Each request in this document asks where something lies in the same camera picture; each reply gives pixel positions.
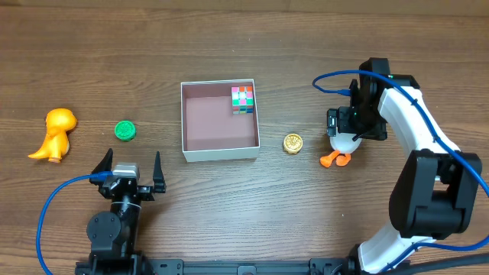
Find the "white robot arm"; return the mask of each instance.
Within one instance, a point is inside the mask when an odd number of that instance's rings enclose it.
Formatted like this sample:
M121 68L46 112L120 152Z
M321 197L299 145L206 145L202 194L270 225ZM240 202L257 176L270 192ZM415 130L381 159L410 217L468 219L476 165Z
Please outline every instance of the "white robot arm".
M457 145L443 134L442 130L436 124L423 102L421 91L410 86L404 86L403 88L422 106L436 131L439 133L440 138L451 149L460 150ZM397 90L393 88L384 90L379 101L378 111L381 117L392 127L406 157L413 150L422 149L429 149L433 153L445 153L439 144L434 142L418 110ZM420 241L434 242L435 239L425 236L402 238L398 230L389 221L373 238L362 243L358 248L358 259L361 269L369 273L378 273L399 257L412 243Z
M360 74L360 88L353 79L350 106L328 110L328 136L350 134L352 144L359 139L383 141L389 123L406 156L406 165L390 196L390 221L356 251L363 271L379 273L395 268L402 262L401 257L409 257L415 243L433 243L465 231L474 206L477 180L435 141L418 108L426 113L440 141L458 151L479 174L482 165L476 154L460 152L442 133L423 102L416 80L408 75L391 75L387 59L370 58L360 70L326 74L316 78L313 85L318 88L316 81L321 78L349 73ZM389 83L400 86L407 95ZM447 190L434 190L435 181L448 185Z

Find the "rubik's cube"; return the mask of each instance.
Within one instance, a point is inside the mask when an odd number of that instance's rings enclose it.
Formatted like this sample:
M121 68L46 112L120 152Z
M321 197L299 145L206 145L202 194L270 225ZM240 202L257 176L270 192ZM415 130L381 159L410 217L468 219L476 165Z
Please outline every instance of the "rubik's cube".
M253 87L231 87L232 113L253 114Z

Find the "open cardboard box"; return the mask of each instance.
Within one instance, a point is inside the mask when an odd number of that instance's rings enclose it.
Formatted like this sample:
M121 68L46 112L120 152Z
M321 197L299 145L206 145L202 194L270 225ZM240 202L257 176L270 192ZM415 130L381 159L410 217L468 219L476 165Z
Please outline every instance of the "open cardboard box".
M231 87L253 86L253 114L232 113ZM260 150L253 79L182 82L182 148L188 162L256 158Z

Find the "coin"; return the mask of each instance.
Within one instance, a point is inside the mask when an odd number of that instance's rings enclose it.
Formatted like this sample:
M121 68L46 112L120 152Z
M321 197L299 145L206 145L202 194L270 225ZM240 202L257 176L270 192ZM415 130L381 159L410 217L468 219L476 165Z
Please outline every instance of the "coin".
M298 134L288 134L283 139L283 149L289 154L297 154L303 147L303 139Z

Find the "orange penguin feet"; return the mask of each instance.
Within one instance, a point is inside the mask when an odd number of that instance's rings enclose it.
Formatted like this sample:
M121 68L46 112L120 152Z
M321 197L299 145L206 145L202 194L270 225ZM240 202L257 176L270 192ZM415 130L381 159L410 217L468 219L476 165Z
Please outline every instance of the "orange penguin feet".
M340 152L338 150L335 150L332 153L330 153L330 155L321 157L319 161L324 167L329 168L333 163L334 159L336 159L336 165L343 167L346 164L348 164L348 162L350 162L351 155L345 154L344 156L340 156Z

